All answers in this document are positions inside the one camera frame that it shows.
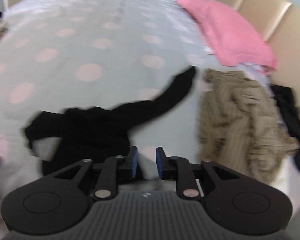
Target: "bed sheet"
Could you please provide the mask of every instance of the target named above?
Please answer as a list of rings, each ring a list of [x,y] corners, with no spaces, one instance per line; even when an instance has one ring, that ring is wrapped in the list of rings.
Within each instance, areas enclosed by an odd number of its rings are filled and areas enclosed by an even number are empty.
[[[0,200],[37,179],[39,160],[30,155],[20,131],[36,111],[65,107],[109,108],[151,99],[188,65],[200,73],[190,95],[173,111],[136,129],[146,176],[157,177],[155,149],[197,163],[200,97],[211,89],[206,68],[242,69],[266,85],[265,77],[244,65],[220,66],[202,47],[196,23],[173,0],[24,0],[6,15],[9,31],[0,41]],[[300,208],[300,173],[292,158],[274,187]],[[158,184],[149,186],[157,189]]]

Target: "bed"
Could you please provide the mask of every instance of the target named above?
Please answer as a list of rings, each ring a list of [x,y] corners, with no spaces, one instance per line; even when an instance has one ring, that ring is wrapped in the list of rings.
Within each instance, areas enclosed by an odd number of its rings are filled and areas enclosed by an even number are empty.
[[[278,59],[274,83],[293,87],[300,108],[300,10],[285,0],[218,0],[237,10],[262,35]],[[173,111],[131,135],[145,166],[155,149],[197,163],[200,97],[211,89],[206,68],[244,70],[266,86],[269,80],[244,64],[225,67],[203,50],[196,22],[173,0],[23,0],[6,14],[0,40],[0,201],[40,177],[20,130],[38,110],[100,106],[148,100],[188,65],[200,73],[188,97]],[[153,170],[146,177],[155,177]],[[285,158],[273,187],[300,209],[300,172]],[[0,237],[6,229],[0,221]]]

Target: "triangular cutout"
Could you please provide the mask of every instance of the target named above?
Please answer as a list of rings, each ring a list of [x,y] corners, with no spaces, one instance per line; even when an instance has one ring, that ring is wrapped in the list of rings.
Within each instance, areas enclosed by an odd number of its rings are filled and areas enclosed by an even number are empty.
[[[225,171],[222,168],[219,167],[212,167],[216,174],[219,176],[222,180],[229,180],[229,179],[238,179],[239,177],[237,175],[234,175],[230,173],[229,171]]]
[[[77,175],[78,171],[81,169],[81,166],[77,165],[72,167],[69,170],[64,171],[55,176],[56,179],[73,179]]]

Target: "brown pants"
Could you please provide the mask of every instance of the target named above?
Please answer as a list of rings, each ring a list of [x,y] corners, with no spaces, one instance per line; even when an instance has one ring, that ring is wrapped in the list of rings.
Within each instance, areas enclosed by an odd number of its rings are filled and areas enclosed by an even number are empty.
[[[204,77],[213,83],[213,91],[202,100],[201,159],[271,183],[284,156],[298,148],[296,139],[278,126],[275,101],[242,71],[208,69]]]

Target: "black cloth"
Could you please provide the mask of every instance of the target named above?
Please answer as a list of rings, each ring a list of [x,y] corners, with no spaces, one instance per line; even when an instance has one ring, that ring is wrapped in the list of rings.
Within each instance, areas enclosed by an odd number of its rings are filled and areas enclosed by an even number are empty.
[[[33,149],[33,142],[42,138],[62,138],[52,161],[42,161],[43,174],[86,158],[102,163],[111,156],[127,155],[129,130],[177,105],[189,93],[195,74],[195,67],[187,68],[153,101],[126,103],[111,110],[93,107],[66,109],[63,114],[40,112],[24,129],[29,147]]]
[[[275,94],[274,99],[277,101],[282,118],[287,125],[288,133],[290,136],[297,138],[300,144],[300,119],[298,109],[295,106],[292,89],[278,85],[271,86],[271,89]],[[294,156],[294,161],[300,171],[300,149]]]

